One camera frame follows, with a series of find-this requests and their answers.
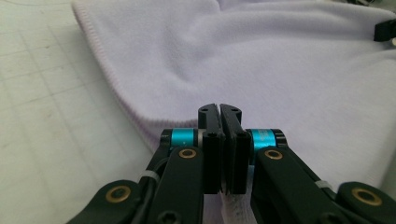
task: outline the brass screw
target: brass screw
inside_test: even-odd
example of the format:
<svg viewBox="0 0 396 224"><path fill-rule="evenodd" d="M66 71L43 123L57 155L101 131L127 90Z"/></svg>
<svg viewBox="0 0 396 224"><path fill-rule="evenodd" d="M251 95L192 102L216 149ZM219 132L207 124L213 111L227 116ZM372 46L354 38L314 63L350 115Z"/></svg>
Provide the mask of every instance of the brass screw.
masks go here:
<svg viewBox="0 0 396 224"><path fill-rule="evenodd" d="M271 160L281 160L283 158L282 153L280 153L279 151L276 150L266 150L264 152L265 156L267 156L269 159Z"/></svg>
<svg viewBox="0 0 396 224"><path fill-rule="evenodd" d="M183 159L192 159L197 155L197 152L193 149L183 149L178 152L178 156L180 156Z"/></svg>
<svg viewBox="0 0 396 224"><path fill-rule="evenodd" d="M121 203L131 194L131 189L127 186L116 186L106 194L106 200L110 203Z"/></svg>
<svg viewBox="0 0 396 224"><path fill-rule="evenodd" d="M382 204L381 198L368 189L354 188L352 190L352 195L362 203L367 203L371 206L379 206Z"/></svg>

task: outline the white cable tie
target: white cable tie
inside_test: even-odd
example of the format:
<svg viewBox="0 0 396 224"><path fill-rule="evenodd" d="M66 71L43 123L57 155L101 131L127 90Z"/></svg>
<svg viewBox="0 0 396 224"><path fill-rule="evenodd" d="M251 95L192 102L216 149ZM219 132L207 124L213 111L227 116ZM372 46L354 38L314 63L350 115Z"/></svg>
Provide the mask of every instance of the white cable tie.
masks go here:
<svg viewBox="0 0 396 224"><path fill-rule="evenodd" d="M145 170L145 171L143 171L141 177L143 177L143 176L153 178L155 180L155 182L157 183L157 185L160 184L160 177L154 171Z"/></svg>
<svg viewBox="0 0 396 224"><path fill-rule="evenodd" d="M315 184L318 186L320 189L332 189L332 185L329 184L326 180L318 180L315 182Z"/></svg>

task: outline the light purple towel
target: light purple towel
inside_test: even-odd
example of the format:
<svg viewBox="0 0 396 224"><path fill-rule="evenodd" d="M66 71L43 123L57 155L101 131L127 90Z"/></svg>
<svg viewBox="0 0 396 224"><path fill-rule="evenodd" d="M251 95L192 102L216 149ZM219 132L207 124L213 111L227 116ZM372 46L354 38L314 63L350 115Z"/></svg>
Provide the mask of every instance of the light purple towel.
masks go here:
<svg viewBox="0 0 396 224"><path fill-rule="evenodd" d="M380 184L396 148L396 49L373 38L393 13L285 0L75 0L73 9L153 150L162 129L193 127L200 106L224 103L242 109L244 128L284 131L335 190ZM255 222L248 195L219 197L206 198L205 222Z"/></svg>

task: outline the white cloth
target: white cloth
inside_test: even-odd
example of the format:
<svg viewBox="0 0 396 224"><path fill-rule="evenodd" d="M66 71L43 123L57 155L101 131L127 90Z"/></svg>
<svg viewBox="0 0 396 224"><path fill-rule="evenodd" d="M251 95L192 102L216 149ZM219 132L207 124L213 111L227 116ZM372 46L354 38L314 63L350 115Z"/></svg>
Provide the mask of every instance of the white cloth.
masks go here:
<svg viewBox="0 0 396 224"><path fill-rule="evenodd" d="M380 184L396 146L396 49L373 38L393 13L269 0L75 0L73 9L152 149L162 129L193 127L200 106L224 103L243 111L244 128L281 129L335 189ZM222 196L224 222L254 222L246 198Z"/></svg>

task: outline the white table surface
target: white table surface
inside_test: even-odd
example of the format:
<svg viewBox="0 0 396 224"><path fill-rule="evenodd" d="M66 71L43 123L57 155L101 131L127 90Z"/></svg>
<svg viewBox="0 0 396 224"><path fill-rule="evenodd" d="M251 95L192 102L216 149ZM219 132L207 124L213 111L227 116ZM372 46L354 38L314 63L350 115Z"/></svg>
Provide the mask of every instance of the white table surface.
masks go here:
<svg viewBox="0 0 396 224"><path fill-rule="evenodd" d="M65 223L151 155L70 0L0 0L0 223Z"/></svg>

